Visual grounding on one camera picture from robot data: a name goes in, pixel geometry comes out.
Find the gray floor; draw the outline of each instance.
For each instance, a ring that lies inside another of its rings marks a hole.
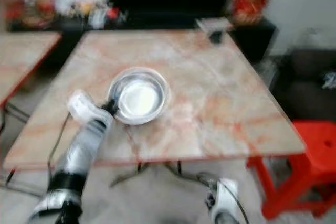
[[[41,73],[22,89],[12,103],[31,113],[43,97],[54,73]],[[1,137],[1,155],[6,155],[23,124],[7,116],[7,127]],[[197,184],[173,177],[161,166],[154,166],[137,178],[113,189],[108,185],[119,173],[132,167],[95,168],[92,170],[83,196],[81,223],[161,223],[161,224],[205,224],[210,223],[204,205],[206,189]],[[283,214],[267,222],[260,212],[262,192],[253,174],[246,170],[245,160],[211,163],[185,164],[189,172],[208,171],[239,183],[239,199],[243,203],[250,223],[335,223],[336,211],[323,219],[315,220],[309,213]],[[19,172],[14,175],[12,185],[42,193],[46,189],[46,172]],[[0,223],[24,223],[37,199],[12,191],[0,190]]]

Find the metal bowl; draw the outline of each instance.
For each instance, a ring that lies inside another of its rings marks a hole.
[[[150,68],[131,68],[121,72],[111,83],[108,100],[118,107],[114,117],[122,123],[138,125],[160,115],[169,97],[165,79]]]

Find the red plastic stool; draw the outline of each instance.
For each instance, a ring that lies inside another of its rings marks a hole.
[[[262,214],[266,219],[294,210],[310,210],[320,217],[336,205],[336,124],[295,122],[294,126],[307,150],[304,154],[284,156],[292,174],[279,188],[275,188],[262,157],[252,157],[247,163],[247,167],[256,168],[264,188],[266,201]],[[316,188],[323,200],[299,202],[300,196],[311,188]]]

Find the tabletop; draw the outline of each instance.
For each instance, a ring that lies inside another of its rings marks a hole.
[[[213,45],[196,30],[92,31],[72,52],[13,145],[5,168],[44,168],[67,115],[67,100],[83,89],[102,104],[113,78],[143,66],[168,82],[171,97],[156,120],[116,122],[103,143],[102,165],[301,153],[304,144],[258,74],[225,35]],[[70,120],[52,163],[79,125]]]
[[[43,62],[58,33],[0,34],[0,108]]]

